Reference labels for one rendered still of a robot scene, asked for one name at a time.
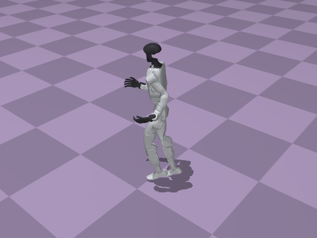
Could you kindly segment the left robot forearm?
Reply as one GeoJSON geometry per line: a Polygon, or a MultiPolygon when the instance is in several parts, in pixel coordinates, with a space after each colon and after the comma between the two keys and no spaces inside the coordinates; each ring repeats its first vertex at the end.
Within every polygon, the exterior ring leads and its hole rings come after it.
{"type": "Polygon", "coordinates": [[[156,115],[156,117],[154,119],[152,119],[152,121],[157,121],[159,119],[159,116],[162,114],[163,109],[167,105],[167,101],[168,101],[168,97],[166,95],[162,95],[160,98],[160,101],[158,102],[158,106],[156,107],[156,109],[153,113],[156,115]]]}

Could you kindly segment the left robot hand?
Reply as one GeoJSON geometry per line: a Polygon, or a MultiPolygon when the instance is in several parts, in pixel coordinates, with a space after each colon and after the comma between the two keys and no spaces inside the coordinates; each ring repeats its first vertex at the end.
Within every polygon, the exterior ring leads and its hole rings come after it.
{"type": "Polygon", "coordinates": [[[139,118],[139,119],[136,119],[134,116],[133,116],[133,119],[134,119],[134,121],[136,121],[136,122],[138,122],[138,123],[147,123],[147,122],[152,122],[152,119],[154,119],[155,117],[156,117],[156,115],[155,114],[153,114],[153,115],[149,115],[149,117],[144,117],[144,118],[142,118],[142,117],[139,117],[139,116],[136,116],[137,118],[139,118]]]}

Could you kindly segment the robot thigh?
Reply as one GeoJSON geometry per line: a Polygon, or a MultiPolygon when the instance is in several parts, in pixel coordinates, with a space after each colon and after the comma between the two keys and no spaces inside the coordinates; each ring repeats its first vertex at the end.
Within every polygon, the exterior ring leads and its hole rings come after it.
{"type": "Polygon", "coordinates": [[[156,137],[157,129],[161,129],[163,122],[164,121],[162,115],[159,116],[157,121],[148,122],[146,129],[144,131],[144,146],[146,152],[148,152],[150,148],[155,148],[156,150],[158,150],[157,146],[153,143],[153,141],[156,137]]]}
{"type": "MultiPolygon", "coordinates": [[[[169,107],[168,107],[169,112],[169,107]]],[[[164,147],[169,147],[172,144],[172,139],[169,136],[165,135],[166,131],[166,119],[164,120],[160,130],[157,129],[157,135],[164,147]]]]}

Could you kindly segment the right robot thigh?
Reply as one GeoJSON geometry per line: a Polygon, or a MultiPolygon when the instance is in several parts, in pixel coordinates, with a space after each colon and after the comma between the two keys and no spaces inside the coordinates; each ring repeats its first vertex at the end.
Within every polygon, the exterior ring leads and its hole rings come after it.
{"type": "MultiPolygon", "coordinates": [[[[169,112],[169,107],[168,107],[169,112]]],[[[172,144],[172,139],[169,136],[165,135],[166,131],[166,119],[164,120],[160,130],[157,129],[157,135],[164,147],[169,147],[172,144]]]]}

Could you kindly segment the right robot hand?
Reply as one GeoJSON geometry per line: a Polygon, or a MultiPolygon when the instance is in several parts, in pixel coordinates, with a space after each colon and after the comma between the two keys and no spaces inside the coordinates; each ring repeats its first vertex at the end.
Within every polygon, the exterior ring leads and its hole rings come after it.
{"type": "Polygon", "coordinates": [[[125,83],[124,85],[126,85],[125,87],[138,87],[139,89],[140,89],[140,85],[142,84],[142,85],[146,85],[146,83],[143,83],[143,82],[138,82],[138,80],[136,80],[135,78],[133,78],[133,77],[130,77],[131,79],[125,79],[125,82],[127,82],[127,83],[125,83]],[[133,80],[132,80],[133,79],[133,80]],[[127,85],[128,84],[128,85],[127,85]]]}

